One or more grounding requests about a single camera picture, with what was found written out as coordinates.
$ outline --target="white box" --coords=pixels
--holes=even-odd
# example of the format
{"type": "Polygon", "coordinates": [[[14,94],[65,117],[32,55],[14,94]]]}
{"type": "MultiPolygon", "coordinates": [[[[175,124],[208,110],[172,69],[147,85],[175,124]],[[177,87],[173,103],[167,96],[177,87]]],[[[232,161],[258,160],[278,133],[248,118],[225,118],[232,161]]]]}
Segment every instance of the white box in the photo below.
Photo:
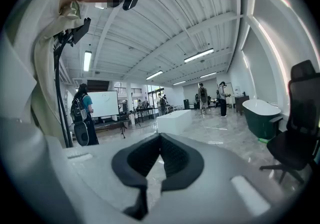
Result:
{"type": "Polygon", "coordinates": [[[192,124],[191,110],[178,110],[156,118],[158,133],[179,135],[192,124]]]}

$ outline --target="white bathtub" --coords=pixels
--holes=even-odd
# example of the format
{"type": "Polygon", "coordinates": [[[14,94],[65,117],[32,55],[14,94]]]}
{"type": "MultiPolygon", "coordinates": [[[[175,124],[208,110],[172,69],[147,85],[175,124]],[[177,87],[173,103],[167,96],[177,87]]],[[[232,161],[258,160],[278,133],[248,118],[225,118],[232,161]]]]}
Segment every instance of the white bathtub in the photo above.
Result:
{"type": "Polygon", "coordinates": [[[258,138],[272,139],[276,130],[269,121],[278,116],[281,110],[265,101],[255,99],[245,101],[242,105],[250,131],[258,138]]]}

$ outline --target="office chair base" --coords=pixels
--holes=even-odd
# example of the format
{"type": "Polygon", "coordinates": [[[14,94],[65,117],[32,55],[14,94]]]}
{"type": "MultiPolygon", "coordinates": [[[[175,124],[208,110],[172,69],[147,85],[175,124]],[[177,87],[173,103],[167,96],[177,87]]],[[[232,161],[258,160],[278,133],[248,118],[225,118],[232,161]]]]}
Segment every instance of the office chair base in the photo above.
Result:
{"type": "Polygon", "coordinates": [[[282,170],[279,184],[281,184],[287,172],[290,173],[293,177],[295,177],[300,182],[300,184],[304,183],[304,180],[301,178],[297,171],[283,164],[272,166],[260,166],[259,170],[282,170]]]}

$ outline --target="ceiling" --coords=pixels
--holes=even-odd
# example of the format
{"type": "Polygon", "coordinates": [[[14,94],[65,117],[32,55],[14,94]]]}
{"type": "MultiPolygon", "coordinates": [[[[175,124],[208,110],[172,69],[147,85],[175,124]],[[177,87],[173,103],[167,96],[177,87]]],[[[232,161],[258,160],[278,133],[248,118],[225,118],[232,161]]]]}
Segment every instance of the ceiling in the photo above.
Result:
{"type": "Polygon", "coordinates": [[[80,83],[95,78],[146,84],[145,78],[162,70],[152,84],[172,85],[226,73],[238,37],[240,0],[139,0],[128,11],[84,3],[80,9],[91,18],[89,32],[62,56],[69,77],[80,83]],[[214,53],[185,64],[209,48],[214,53]],[[86,50],[92,52],[89,72],[83,71],[86,50]]]}

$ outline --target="white pillar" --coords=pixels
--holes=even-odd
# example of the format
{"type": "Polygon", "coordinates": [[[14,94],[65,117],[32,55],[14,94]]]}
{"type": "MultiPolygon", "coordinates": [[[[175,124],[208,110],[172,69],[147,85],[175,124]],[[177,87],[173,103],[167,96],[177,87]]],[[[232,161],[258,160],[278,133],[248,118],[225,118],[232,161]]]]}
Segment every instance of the white pillar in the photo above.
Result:
{"type": "Polygon", "coordinates": [[[134,107],[133,107],[133,104],[132,104],[132,96],[131,96],[131,83],[130,82],[127,82],[126,83],[126,98],[128,100],[128,111],[133,111],[134,107]]]}

